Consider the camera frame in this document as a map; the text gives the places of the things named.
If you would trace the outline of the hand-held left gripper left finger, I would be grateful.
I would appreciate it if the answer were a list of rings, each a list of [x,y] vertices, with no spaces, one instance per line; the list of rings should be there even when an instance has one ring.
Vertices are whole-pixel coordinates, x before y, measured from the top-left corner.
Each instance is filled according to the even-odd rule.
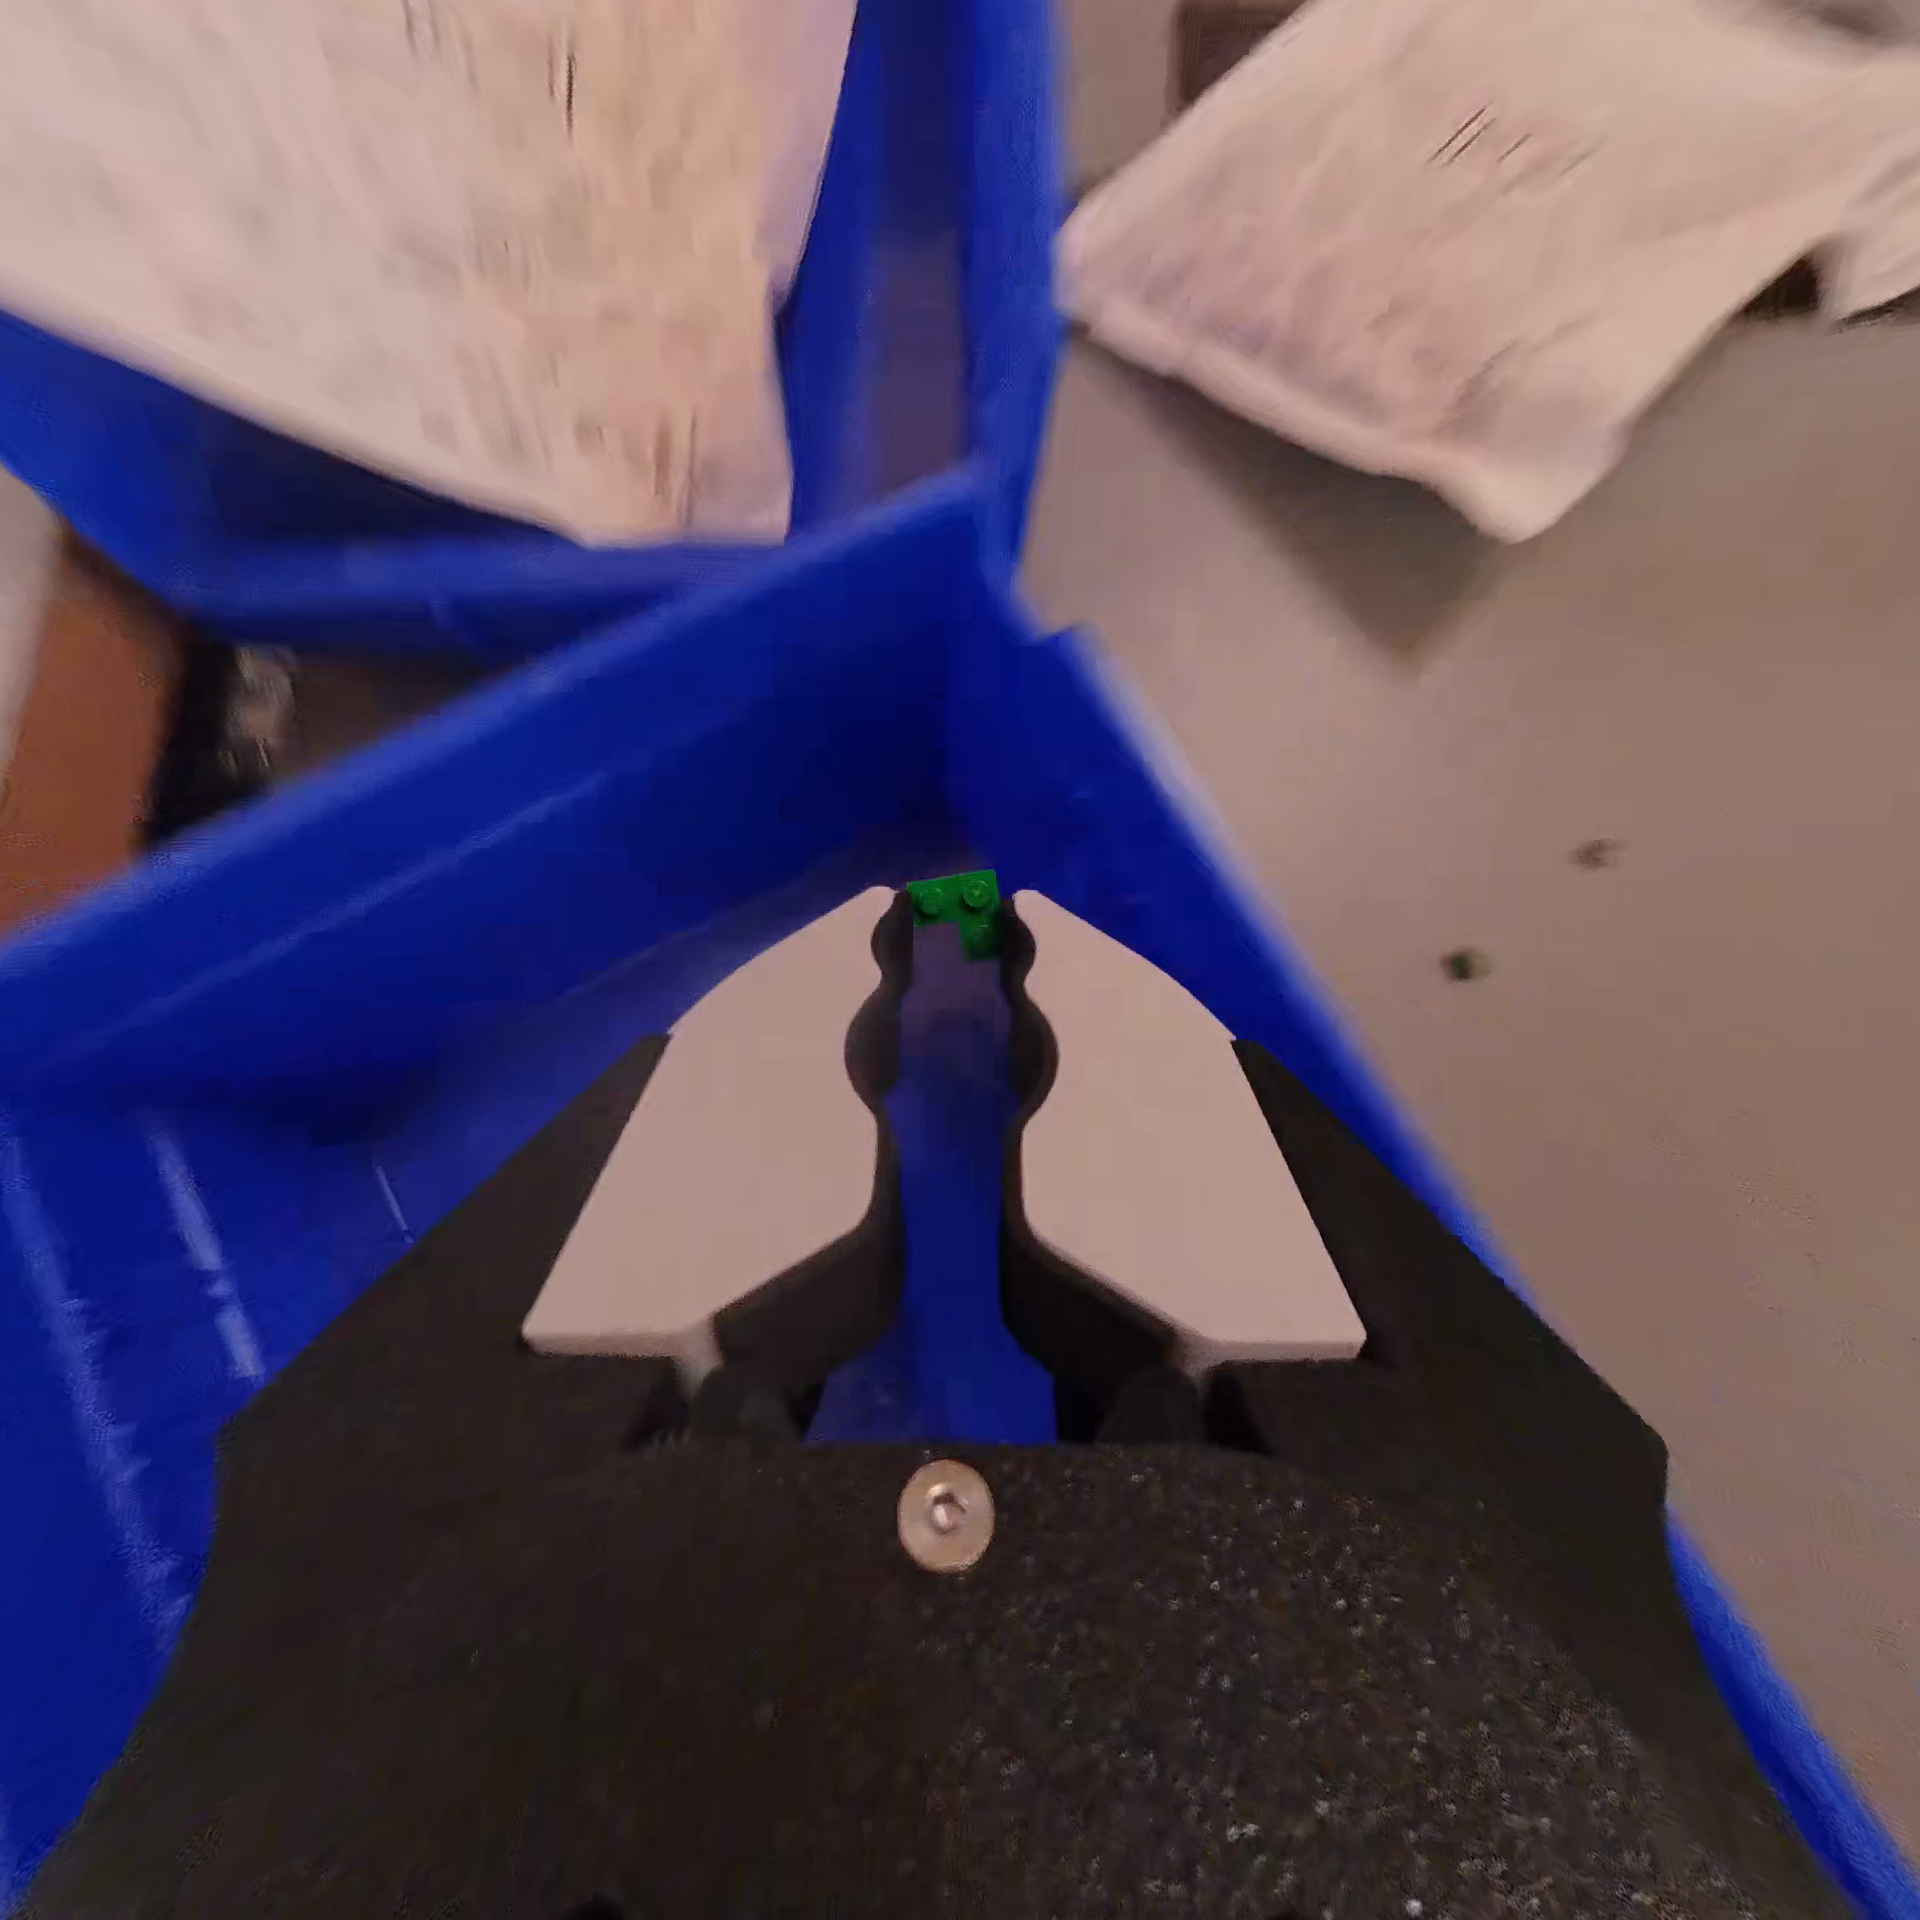
[[[896,1318],[908,898],[870,888],[670,1028],[522,1321],[537,1353],[816,1388]]]

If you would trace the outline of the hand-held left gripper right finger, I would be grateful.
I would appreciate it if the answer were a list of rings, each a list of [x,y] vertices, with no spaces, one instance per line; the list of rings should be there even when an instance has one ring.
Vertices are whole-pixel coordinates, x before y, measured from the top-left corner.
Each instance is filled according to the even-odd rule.
[[[1235,1033],[1040,892],[1001,908],[1014,1117],[998,1304],[1061,1388],[1349,1362],[1354,1299]]]

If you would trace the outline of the blue plastic bin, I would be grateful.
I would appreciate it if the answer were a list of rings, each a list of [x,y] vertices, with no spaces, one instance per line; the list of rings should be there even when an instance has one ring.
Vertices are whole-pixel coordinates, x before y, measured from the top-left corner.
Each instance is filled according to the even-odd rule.
[[[998,556],[1018,556],[1061,352],[1057,54],[1054,5],[857,5],[824,195],[777,323],[795,538],[968,469]],[[571,544],[11,315],[2,453],[85,542],[235,642],[508,662],[761,556]]]
[[[4,946],[4,1916],[1915,1916],[1091,649],[932,490]],[[1237,1037],[1349,1362],[1061,1388],[908,902],[893,1324],[533,1352],[674,1021],[995,872]]]

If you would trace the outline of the green corner brick plate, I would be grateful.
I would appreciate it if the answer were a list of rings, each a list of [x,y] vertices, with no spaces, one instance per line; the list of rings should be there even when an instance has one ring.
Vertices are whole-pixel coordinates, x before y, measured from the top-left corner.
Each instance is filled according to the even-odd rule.
[[[962,955],[984,963],[1001,948],[1001,889],[995,872],[912,881],[905,889],[917,929],[950,929]]]

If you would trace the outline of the paper bag with line drawings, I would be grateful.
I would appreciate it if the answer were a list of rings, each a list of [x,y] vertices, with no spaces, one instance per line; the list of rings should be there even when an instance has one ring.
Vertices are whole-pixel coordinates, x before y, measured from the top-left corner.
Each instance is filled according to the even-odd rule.
[[[1915,38],[1789,5],[1302,5],[1092,189],[1065,315],[1505,544],[1789,270],[1915,290]]]
[[[2,5],[4,313],[585,544],[779,540],[854,16]]]

